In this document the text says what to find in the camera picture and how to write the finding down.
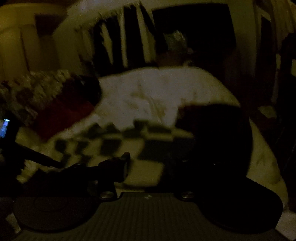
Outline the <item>black white checkered garment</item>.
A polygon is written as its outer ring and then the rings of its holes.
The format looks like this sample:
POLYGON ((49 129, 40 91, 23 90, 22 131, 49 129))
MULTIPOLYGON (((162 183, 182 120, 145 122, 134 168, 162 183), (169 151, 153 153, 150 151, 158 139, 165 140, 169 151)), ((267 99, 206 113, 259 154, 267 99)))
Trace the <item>black white checkered garment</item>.
POLYGON ((19 183, 85 175, 112 195, 120 186, 190 188, 204 178, 241 179, 249 169, 253 137, 239 107, 190 105, 179 109, 172 128, 135 120, 120 131, 112 123, 94 123, 69 137, 58 136, 43 150, 57 159, 59 168, 27 160, 19 183))

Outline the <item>patterned cartoon blanket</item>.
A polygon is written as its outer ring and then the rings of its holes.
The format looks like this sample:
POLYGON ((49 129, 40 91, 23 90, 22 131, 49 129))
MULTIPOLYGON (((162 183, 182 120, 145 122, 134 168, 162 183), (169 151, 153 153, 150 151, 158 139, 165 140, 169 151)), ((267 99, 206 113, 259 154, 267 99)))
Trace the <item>patterned cartoon blanket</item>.
POLYGON ((1 81, 1 118, 12 118, 30 125, 62 94, 63 87, 73 80, 68 70, 31 71, 1 81))

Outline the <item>dark red pillow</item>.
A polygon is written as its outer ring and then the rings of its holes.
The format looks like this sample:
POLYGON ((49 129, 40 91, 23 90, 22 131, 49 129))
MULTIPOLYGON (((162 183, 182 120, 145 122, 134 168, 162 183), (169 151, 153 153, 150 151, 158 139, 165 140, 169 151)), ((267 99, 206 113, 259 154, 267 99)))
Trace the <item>dark red pillow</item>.
POLYGON ((91 75, 72 75, 61 93, 42 113, 35 133, 42 143, 88 117, 102 99, 99 79, 91 75))

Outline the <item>white floral bed sheet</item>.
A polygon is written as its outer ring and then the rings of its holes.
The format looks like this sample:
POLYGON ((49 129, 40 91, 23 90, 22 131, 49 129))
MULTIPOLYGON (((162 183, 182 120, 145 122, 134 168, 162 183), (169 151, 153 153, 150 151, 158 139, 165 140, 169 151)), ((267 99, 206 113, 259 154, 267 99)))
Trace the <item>white floral bed sheet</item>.
MULTIPOLYGON (((135 120, 172 128, 178 111, 190 105, 237 106, 248 118, 253 151, 247 178, 275 192, 287 204, 287 189, 276 158, 236 97, 210 73, 194 67, 141 68, 99 79, 102 99, 94 111, 42 144, 58 136, 69 137, 94 123, 114 124, 120 131, 135 120)), ((61 233, 23 230, 20 240, 284 240, 275 229, 234 232, 209 221, 197 206, 184 198, 177 185, 116 189, 116 201, 103 202, 84 224, 61 233)))

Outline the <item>striped dark window curtain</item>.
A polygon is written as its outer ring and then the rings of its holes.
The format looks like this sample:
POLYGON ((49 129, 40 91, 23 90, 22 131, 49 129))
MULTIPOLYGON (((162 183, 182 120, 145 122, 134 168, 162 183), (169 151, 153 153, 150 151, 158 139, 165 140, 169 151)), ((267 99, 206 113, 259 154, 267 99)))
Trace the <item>striped dark window curtain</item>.
POLYGON ((98 13, 74 32, 84 71, 109 75, 156 61, 154 22, 141 1, 98 13))

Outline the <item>shiny crumpled bag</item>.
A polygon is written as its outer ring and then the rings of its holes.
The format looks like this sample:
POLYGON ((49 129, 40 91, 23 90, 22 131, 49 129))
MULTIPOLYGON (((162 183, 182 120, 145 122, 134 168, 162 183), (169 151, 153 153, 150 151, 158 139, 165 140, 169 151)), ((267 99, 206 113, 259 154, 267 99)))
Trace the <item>shiny crumpled bag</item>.
POLYGON ((185 37, 179 31, 165 35, 165 46, 170 56, 179 56, 187 53, 185 37))

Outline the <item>dark bedside cabinet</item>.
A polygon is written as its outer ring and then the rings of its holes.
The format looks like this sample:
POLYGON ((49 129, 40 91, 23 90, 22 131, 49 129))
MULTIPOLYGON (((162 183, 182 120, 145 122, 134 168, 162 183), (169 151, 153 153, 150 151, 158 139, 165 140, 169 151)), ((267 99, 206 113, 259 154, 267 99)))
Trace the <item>dark bedside cabinet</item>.
POLYGON ((161 65, 202 68, 219 78, 237 67, 237 43, 227 4, 197 3, 152 10, 156 59, 161 65), (165 35, 179 31, 187 53, 170 56, 165 35))

